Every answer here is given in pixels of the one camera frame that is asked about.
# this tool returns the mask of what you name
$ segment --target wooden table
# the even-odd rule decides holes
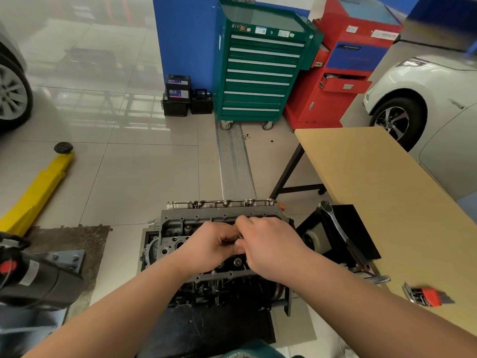
[[[477,335],[477,225],[383,128],[295,134],[333,201],[360,214],[389,289],[446,292],[456,304],[431,311]]]

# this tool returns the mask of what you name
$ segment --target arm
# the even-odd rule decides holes
[[[131,358],[176,291],[236,254],[238,230],[204,223],[180,249],[151,265],[44,339],[25,358]]]
[[[477,337],[313,252],[285,222],[236,226],[251,269],[295,290],[361,358],[477,356]]]

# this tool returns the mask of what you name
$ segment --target hand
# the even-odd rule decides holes
[[[204,222],[202,226],[170,256],[175,256],[187,276],[214,270],[232,255],[238,255],[234,242],[238,229],[222,222]]]
[[[293,279],[292,267],[313,253],[286,222],[275,218],[240,216],[235,222],[243,239],[238,251],[247,254],[250,268],[265,279],[285,285]]]

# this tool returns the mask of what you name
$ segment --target green tool cabinet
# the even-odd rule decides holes
[[[292,11],[219,0],[212,92],[222,128],[256,121],[271,129],[322,40],[313,23]]]

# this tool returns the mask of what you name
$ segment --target ratchet wrench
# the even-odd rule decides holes
[[[359,250],[356,245],[351,241],[346,233],[343,231],[341,228],[340,223],[336,219],[336,216],[333,211],[333,207],[328,201],[323,201],[318,205],[319,209],[324,211],[326,214],[328,214],[329,217],[331,217],[331,220],[334,223],[335,228],[338,230],[339,234],[341,235],[344,243],[346,244],[346,247],[348,248],[348,251],[350,252],[351,256],[353,259],[356,261],[356,264],[361,268],[363,271],[369,271],[371,270],[371,266],[369,265],[368,260],[364,257],[363,253],[361,250]]]

